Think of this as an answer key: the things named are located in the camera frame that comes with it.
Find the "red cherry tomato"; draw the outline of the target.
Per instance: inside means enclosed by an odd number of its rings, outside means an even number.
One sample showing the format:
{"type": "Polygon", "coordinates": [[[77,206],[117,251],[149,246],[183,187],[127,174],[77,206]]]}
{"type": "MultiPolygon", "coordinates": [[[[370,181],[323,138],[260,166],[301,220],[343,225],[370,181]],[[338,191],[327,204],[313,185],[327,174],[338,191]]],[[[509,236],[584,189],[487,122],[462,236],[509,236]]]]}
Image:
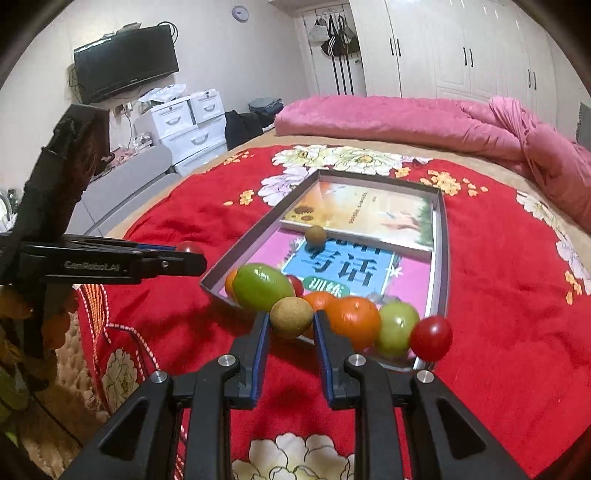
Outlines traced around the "red cherry tomato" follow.
{"type": "Polygon", "coordinates": [[[202,250],[200,245],[197,242],[190,241],[190,240],[181,241],[176,246],[175,250],[178,252],[197,254],[197,255],[204,254],[204,250],[202,250]]]}
{"type": "Polygon", "coordinates": [[[291,285],[293,285],[295,296],[303,297],[304,285],[301,280],[294,275],[287,275],[287,279],[290,280],[291,285]]]}
{"type": "Polygon", "coordinates": [[[413,328],[409,339],[410,349],[418,358],[428,363],[435,363],[444,358],[452,342],[452,326],[442,316],[431,316],[421,320],[413,328]]]}

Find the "small green apple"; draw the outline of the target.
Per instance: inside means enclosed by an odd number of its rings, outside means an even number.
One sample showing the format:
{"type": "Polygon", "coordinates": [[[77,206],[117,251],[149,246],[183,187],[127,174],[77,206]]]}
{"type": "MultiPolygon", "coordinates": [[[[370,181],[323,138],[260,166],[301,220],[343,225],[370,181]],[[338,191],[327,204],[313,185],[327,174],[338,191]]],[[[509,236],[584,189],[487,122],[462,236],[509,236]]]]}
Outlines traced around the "small green apple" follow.
{"type": "Polygon", "coordinates": [[[381,329],[376,348],[387,358],[406,356],[410,348],[412,330],[421,321],[413,305],[394,301],[380,309],[381,329]]]}

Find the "orange tangerine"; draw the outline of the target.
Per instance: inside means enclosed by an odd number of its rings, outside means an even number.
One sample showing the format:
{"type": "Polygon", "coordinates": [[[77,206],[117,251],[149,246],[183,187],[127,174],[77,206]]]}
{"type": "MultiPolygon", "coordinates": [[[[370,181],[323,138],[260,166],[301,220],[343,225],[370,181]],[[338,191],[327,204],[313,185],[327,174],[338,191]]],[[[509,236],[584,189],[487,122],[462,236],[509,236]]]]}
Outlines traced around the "orange tangerine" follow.
{"type": "Polygon", "coordinates": [[[311,305],[315,312],[318,312],[318,310],[325,310],[329,303],[335,301],[335,296],[329,292],[317,291],[305,294],[303,299],[311,305]]]}
{"type": "Polygon", "coordinates": [[[238,273],[238,270],[236,268],[230,270],[224,280],[224,291],[225,291],[226,295],[228,295],[228,298],[231,299],[231,301],[233,301],[235,303],[238,302],[238,300],[235,297],[235,290],[233,289],[233,281],[235,281],[235,276],[237,273],[238,273]]]}
{"type": "Polygon", "coordinates": [[[381,315],[369,299],[348,296],[332,300],[325,306],[332,332],[346,337],[356,351],[370,348],[381,330],[381,315]]]}

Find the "orange tangerine front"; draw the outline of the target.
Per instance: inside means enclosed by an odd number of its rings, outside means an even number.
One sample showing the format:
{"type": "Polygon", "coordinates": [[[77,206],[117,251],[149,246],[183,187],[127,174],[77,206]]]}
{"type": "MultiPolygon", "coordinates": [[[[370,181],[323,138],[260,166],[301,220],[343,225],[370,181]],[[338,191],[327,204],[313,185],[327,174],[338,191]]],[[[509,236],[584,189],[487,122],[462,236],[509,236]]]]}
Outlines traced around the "orange tangerine front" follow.
{"type": "Polygon", "coordinates": [[[325,306],[332,332],[346,337],[356,351],[370,348],[381,330],[381,315],[369,299],[348,296],[332,300],[325,306]]]}

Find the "large green fruit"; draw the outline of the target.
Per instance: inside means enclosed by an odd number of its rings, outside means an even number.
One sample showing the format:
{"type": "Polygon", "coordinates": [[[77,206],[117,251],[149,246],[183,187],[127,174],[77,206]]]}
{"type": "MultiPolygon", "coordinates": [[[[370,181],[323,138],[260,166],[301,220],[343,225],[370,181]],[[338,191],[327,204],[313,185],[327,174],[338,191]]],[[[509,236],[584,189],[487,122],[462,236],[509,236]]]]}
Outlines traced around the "large green fruit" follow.
{"type": "Polygon", "coordinates": [[[238,304],[250,312],[270,312],[277,301],[296,296],[290,280],[280,270],[263,263],[240,266],[232,290],[238,304]]]}

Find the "orange tangerine back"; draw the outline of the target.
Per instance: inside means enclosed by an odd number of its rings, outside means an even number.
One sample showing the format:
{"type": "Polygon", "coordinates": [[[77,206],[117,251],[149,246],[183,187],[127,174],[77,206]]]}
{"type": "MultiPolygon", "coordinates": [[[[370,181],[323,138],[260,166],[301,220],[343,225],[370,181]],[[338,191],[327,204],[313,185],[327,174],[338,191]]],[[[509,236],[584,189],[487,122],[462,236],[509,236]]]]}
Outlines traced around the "orange tangerine back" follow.
{"type": "Polygon", "coordinates": [[[329,292],[317,291],[305,294],[303,299],[311,305],[315,312],[318,312],[318,310],[325,310],[329,303],[335,301],[335,296],[329,292]]]}

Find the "small tan longan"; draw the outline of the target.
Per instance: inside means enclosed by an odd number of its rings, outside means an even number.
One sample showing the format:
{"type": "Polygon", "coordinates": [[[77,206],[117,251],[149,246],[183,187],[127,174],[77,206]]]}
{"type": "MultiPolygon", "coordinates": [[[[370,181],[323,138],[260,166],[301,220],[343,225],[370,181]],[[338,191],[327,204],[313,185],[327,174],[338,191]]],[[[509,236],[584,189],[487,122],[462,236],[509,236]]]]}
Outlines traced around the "small tan longan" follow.
{"type": "Polygon", "coordinates": [[[315,311],[300,297],[280,299],[270,310],[270,324],[280,337],[294,339],[310,327],[315,311]]]}

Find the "brown longan fruit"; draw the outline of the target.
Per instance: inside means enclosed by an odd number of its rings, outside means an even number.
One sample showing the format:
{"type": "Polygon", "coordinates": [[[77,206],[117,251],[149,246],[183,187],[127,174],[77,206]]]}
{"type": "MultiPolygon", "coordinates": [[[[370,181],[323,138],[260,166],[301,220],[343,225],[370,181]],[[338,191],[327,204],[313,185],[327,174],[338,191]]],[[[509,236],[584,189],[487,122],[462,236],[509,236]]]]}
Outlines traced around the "brown longan fruit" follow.
{"type": "Polygon", "coordinates": [[[313,249],[322,249],[325,247],[328,235],[325,229],[320,225],[311,225],[305,230],[304,233],[305,241],[308,243],[308,247],[313,249]]]}

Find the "pink workbook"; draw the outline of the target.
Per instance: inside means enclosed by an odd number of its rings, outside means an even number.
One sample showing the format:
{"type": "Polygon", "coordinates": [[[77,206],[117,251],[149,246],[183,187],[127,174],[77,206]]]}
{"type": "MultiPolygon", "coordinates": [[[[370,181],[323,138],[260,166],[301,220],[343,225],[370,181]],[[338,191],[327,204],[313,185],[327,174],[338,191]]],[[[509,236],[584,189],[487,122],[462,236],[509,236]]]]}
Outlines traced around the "pink workbook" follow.
{"type": "Polygon", "coordinates": [[[329,239],[325,249],[308,249],[304,236],[279,229],[249,257],[249,262],[270,265],[301,281],[304,291],[370,298],[378,305],[396,298],[427,311],[431,264],[384,250],[329,239]]]}

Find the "grey shallow cardboard box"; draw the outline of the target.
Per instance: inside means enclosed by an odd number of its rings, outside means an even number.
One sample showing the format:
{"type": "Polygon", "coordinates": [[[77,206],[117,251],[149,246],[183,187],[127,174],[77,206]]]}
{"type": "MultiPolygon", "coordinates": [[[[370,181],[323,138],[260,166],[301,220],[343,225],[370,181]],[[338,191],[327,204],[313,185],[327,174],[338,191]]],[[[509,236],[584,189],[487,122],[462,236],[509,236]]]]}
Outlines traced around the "grey shallow cardboard box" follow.
{"type": "MultiPolygon", "coordinates": [[[[288,210],[293,209],[301,197],[304,196],[315,182],[331,181],[345,184],[360,185],[366,187],[377,187],[386,190],[414,194],[422,196],[432,202],[433,205],[433,233],[434,248],[431,251],[421,251],[409,249],[396,245],[380,244],[375,241],[363,240],[356,236],[351,238],[329,234],[329,239],[344,240],[355,244],[365,244],[370,247],[392,250],[404,256],[409,256],[418,260],[428,261],[431,264],[430,271],[430,289],[427,311],[420,315],[421,320],[431,316],[445,317],[448,313],[449,298],[449,274],[450,274],[450,253],[449,253],[449,232],[447,212],[444,205],[444,199],[441,192],[433,187],[421,184],[412,184],[394,178],[370,176],[360,173],[337,172],[332,170],[317,170],[308,177],[305,177],[300,184],[294,187],[290,193],[287,193],[276,206],[271,208],[270,212],[263,216],[262,220],[256,223],[233,245],[211,268],[211,271],[205,274],[200,285],[204,291],[215,299],[228,304],[231,307],[242,308],[237,302],[231,301],[224,291],[224,280],[228,272],[232,269],[238,269],[240,266],[249,262],[249,257],[257,248],[270,238],[270,235],[276,230],[283,229],[296,232],[304,236],[304,232],[284,228],[280,225],[280,220],[288,210]]],[[[396,298],[388,303],[401,301],[396,298]]],[[[374,303],[379,312],[386,305],[374,303]]],[[[387,358],[380,354],[376,348],[376,341],[370,348],[360,351],[360,353],[380,362],[383,366],[397,371],[420,370],[424,368],[433,368],[433,363],[428,363],[418,358],[409,348],[406,356],[387,358]]]]}

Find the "white drawer cabinet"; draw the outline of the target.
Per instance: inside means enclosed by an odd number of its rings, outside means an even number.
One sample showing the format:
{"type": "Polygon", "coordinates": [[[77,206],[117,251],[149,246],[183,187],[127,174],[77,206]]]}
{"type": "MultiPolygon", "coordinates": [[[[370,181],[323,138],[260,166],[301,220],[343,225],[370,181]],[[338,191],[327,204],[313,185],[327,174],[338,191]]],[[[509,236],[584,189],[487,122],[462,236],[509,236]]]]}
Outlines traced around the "white drawer cabinet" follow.
{"type": "Polygon", "coordinates": [[[169,150],[172,167],[182,177],[228,151],[225,112],[216,89],[156,105],[141,114],[134,127],[137,134],[149,134],[154,144],[169,150]]]}

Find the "black clothing pile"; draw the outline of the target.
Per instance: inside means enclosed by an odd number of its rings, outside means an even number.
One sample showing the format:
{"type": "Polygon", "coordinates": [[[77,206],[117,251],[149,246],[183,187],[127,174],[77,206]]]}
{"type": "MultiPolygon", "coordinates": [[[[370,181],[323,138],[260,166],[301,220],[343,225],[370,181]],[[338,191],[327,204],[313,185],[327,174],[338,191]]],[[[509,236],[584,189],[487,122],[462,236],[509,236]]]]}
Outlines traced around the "black clothing pile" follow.
{"type": "Polygon", "coordinates": [[[281,110],[283,110],[283,100],[263,97],[250,101],[249,111],[246,113],[238,113],[235,110],[226,111],[224,135],[228,150],[262,135],[267,127],[274,124],[274,119],[281,110]]]}

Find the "sunflower cover book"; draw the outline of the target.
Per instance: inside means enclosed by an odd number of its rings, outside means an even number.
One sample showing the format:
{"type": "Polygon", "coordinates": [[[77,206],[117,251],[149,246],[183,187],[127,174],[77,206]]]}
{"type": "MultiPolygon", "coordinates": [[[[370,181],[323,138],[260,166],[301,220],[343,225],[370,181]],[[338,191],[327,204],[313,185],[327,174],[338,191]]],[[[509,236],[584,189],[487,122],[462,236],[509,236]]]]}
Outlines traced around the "sunflower cover book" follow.
{"type": "Polygon", "coordinates": [[[433,205],[422,196],[331,181],[318,181],[280,220],[304,232],[320,226],[329,234],[431,251],[433,205]]]}

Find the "red floral blanket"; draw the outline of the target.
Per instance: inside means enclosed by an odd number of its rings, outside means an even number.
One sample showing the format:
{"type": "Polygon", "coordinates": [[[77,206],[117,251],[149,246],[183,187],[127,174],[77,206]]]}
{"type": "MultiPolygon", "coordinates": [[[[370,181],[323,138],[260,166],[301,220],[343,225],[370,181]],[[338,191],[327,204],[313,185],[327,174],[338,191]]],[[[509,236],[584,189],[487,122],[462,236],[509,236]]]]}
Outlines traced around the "red floral blanket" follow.
{"type": "MultiPolygon", "coordinates": [[[[180,183],[127,238],[193,241],[214,263],[320,164],[315,149],[242,151],[180,183]]],[[[437,374],[529,476],[588,478],[590,276],[564,228],[531,196],[445,160],[389,172],[444,193],[454,340],[437,374]]],[[[250,327],[194,278],[89,285],[79,297],[84,353],[109,410],[154,370],[196,370],[250,327]]],[[[231,420],[236,479],[353,475],[353,415],[329,409],[310,344],[273,339],[259,406],[231,420]]]]}

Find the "grey headboard cushion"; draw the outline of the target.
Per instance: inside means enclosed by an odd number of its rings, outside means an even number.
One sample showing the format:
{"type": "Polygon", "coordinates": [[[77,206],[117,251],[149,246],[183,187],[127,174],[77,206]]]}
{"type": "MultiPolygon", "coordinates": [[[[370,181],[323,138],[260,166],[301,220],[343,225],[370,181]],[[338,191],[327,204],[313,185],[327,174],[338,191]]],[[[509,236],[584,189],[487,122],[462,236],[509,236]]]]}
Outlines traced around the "grey headboard cushion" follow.
{"type": "Polygon", "coordinates": [[[576,141],[579,145],[591,151],[591,108],[581,103],[579,108],[576,141]]]}

